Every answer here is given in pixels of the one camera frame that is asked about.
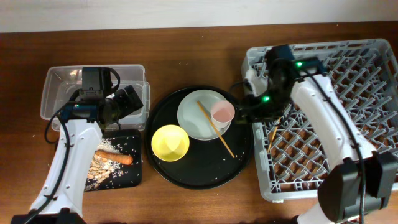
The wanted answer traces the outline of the pink cup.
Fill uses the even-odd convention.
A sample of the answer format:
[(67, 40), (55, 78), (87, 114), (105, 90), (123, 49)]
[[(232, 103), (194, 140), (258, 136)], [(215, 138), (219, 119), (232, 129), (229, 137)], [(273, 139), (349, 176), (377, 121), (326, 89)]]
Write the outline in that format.
[(218, 101), (211, 107), (211, 121), (217, 128), (224, 128), (230, 124), (235, 116), (234, 106), (226, 100)]

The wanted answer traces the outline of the orange carrot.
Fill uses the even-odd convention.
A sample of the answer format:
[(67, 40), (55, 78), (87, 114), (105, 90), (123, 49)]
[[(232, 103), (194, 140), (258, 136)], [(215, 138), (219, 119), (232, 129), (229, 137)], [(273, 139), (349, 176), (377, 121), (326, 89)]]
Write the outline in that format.
[(112, 161), (116, 161), (116, 162), (124, 164), (124, 165), (131, 165), (133, 162), (133, 157), (131, 157), (129, 155), (116, 154), (116, 153), (112, 153), (112, 152), (106, 152), (103, 150), (97, 150), (95, 152), (95, 155), (103, 157), (105, 159), (110, 159)]

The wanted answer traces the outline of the yellow bowl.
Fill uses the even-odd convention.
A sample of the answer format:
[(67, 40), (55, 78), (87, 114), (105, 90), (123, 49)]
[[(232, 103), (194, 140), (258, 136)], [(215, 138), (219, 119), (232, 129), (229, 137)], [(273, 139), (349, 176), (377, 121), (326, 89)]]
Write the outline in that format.
[(150, 146), (157, 158), (175, 162), (186, 155), (190, 147), (188, 134), (177, 125), (165, 125), (152, 136)]

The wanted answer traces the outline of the wooden chopstick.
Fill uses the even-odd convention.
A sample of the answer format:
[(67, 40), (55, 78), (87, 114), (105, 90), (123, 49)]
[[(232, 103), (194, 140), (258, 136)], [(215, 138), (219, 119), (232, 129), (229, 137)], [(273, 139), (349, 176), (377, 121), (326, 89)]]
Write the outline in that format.
[(235, 158), (235, 155), (233, 154), (232, 150), (229, 148), (228, 144), (226, 143), (226, 141), (224, 140), (224, 138), (222, 137), (222, 135), (220, 134), (220, 132), (218, 131), (217, 127), (213, 124), (213, 122), (211, 121), (211, 118), (208, 116), (208, 114), (206, 113), (204, 107), (202, 106), (202, 104), (200, 103), (200, 101), (196, 101), (197, 105), (199, 106), (201, 112), (204, 114), (205, 118), (208, 120), (210, 126), (213, 128), (213, 130), (215, 131), (216, 135), (218, 136), (218, 138), (220, 139), (220, 141), (223, 143), (223, 145), (225, 146), (225, 148), (228, 150), (228, 152), (230, 153), (230, 155), (232, 156), (232, 158)]
[(268, 145), (268, 148), (267, 148), (267, 152), (270, 152), (270, 151), (271, 151), (272, 143), (273, 143), (273, 141), (274, 141), (276, 132), (277, 132), (277, 130), (278, 130), (278, 128), (279, 128), (279, 124), (280, 124), (281, 118), (282, 118), (282, 117), (279, 117), (279, 119), (277, 120), (276, 124), (274, 125), (275, 128), (274, 128), (274, 130), (273, 130), (273, 132), (272, 132), (272, 134), (271, 134), (271, 137), (270, 137), (270, 139), (269, 139), (269, 145)]

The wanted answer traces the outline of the nut and rice scraps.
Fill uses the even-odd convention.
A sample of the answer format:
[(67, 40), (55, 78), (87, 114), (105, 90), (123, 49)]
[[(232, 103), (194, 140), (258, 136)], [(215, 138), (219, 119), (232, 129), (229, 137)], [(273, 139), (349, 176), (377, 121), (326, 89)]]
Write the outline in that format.
[[(96, 151), (103, 150), (106, 152), (123, 154), (122, 146), (122, 144), (116, 143), (116, 138), (107, 138), (101, 140)], [(84, 191), (108, 190), (121, 186), (121, 184), (117, 184), (116, 181), (121, 180), (122, 177), (128, 174), (127, 171), (122, 170), (122, 168), (127, 168), (128, 166), (130, 165), (124, 165), (94, 154), (88, 170)]]

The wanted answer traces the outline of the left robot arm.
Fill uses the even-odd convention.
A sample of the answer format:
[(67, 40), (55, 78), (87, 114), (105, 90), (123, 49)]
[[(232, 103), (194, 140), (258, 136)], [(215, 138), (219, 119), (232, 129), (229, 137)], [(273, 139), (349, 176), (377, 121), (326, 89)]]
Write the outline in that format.
[(110, 124), (142, 108), (135, 89), (127, 86), (113, 93), (101, 87), (78, 90), (55, 114), (61, 124), (55, 157), (44, 186), (26, 215), (12, 223), (83, 223), (83, 193), (93, 156), (129, 166), (132, 156), (98, 150), (103, 131)]

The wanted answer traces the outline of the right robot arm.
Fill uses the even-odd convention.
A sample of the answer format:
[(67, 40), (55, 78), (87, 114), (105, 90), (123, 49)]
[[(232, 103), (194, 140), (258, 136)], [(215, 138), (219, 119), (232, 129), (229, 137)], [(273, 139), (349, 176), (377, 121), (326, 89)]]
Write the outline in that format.
[(236, 108), (240, 123), (275, 122), (296, 104), (312, 125), (331, 172), (317, 190), (318, 202), (294, 223), (342, 223), (386, 208), (397, 159), (379, 153), (343, 108), (317, 57), (297, 59), (288, 45), (271, 47), (241, 67), (246, 96)]

